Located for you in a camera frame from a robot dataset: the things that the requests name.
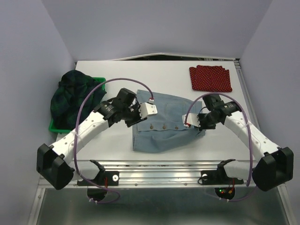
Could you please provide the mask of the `light blue denim skirt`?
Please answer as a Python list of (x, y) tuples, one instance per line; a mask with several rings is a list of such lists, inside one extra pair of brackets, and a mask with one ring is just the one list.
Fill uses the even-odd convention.
[(182, 116), (192, 101), (186, 98), (153, 93), (158, 113), (132, 126), (133, 151), (161, 153), (185, 146), (205, 135), (205, 131), (184, 126)]

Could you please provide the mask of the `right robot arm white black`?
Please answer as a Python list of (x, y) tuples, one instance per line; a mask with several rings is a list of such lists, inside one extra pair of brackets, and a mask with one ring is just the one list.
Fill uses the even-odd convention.
[(268, 191), (293, 178), (293, 151), (268, 139), (247, 118), (240, 104), (225, 103), (218, 94), (203, 97), (208, 113), (199, 113), (199, 129), (215, 129), (218, 123), (231, 130), (249, 149), (249, 162), (236, 159), (221, 161), (216, 170), (204, 172), (202, 184), (228, 184), (230, 180), (253, 181)]

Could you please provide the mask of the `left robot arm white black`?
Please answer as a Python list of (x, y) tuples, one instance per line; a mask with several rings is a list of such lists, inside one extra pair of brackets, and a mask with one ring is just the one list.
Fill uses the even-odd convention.
[(139, 103), (136, 94), (122, 88), (116, 97), (102, 101), (69, 134), (51, 145), (42, 144), (37, 150), (37, 172), (56, 190), (63, 189), (74, 177), (70, 163), (77, 153), (95, 136), (123, 120), (127, 127), (147, 119), (141, 107), (153, 105), (154, 98)]

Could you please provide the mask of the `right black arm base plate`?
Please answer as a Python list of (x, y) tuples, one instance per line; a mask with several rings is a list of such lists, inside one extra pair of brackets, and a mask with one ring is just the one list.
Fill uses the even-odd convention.
[(201, 171), (201, 176), (198, 179), (200, 185), (229, 185), (229, 184), (244, 184), (243, 180), (237, 178), (229, 178), (224, 172), (217, 170)]

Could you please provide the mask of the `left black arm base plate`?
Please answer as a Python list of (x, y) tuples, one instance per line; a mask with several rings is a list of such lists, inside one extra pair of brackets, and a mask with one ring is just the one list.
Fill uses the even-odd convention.
[(100, 186), (118, 186), (119, 185), (119, 171), (105, 171), (98, 172), (91, 182)]

